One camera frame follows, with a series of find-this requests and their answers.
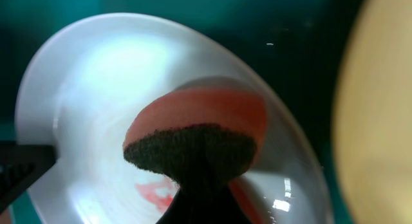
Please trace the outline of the light blue plate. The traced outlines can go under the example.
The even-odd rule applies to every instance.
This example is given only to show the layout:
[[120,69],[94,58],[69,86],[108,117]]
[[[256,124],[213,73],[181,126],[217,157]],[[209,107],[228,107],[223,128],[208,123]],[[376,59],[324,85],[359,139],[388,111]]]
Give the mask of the light blue plate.
[[177,186],[122,156],[133,119],[191,86],[260,93],[268,126],[256,164],[233,186],[253,223],[332,223],[321,167],[301,128],[247,64],[181,24],[96,15],[48,39],[31,59],[15,109],[20,144],[51,144],[56,164],[28,189],[43,223],[155,223]]

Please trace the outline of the yellow-green plate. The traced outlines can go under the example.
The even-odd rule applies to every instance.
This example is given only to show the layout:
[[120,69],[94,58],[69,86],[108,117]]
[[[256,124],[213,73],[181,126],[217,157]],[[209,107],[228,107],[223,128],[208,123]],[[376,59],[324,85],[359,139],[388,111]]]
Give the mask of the yellow-green plate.
[[411,0],[365,0],[340,68],[332,147],[354,222],[411,222]]

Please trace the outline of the orange and black sponge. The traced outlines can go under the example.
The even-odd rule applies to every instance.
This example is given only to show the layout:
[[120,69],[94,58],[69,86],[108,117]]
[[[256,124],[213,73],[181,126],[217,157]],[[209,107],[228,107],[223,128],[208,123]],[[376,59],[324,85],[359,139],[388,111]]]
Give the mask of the orange and black sponge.
[[126,133],[124,159],[178,184],[161,223],[259,223],[231,181],[255,162],[266,128],[265,101],[257,93],[181,89],[139,112]]

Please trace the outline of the teal plastic tray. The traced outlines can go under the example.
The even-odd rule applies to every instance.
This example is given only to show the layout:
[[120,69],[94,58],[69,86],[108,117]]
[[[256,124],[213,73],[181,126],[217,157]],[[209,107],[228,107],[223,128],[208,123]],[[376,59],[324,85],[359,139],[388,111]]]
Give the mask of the teal plastic tray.
[[335,179],[330,120],[338,67],[363,0],[1,0],[1,138],[13,140],[21,77],[66,25],[131,12],[182,23],[251,66],[304,129],[323,167],[334,219],[350,223]]

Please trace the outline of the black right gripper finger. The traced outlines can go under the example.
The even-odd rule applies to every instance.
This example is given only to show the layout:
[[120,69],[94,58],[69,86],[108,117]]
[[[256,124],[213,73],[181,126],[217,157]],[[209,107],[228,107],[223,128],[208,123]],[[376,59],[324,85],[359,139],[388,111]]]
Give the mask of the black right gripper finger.
[[1,141],[1,210],[4,211],[57,161],[52,145]]

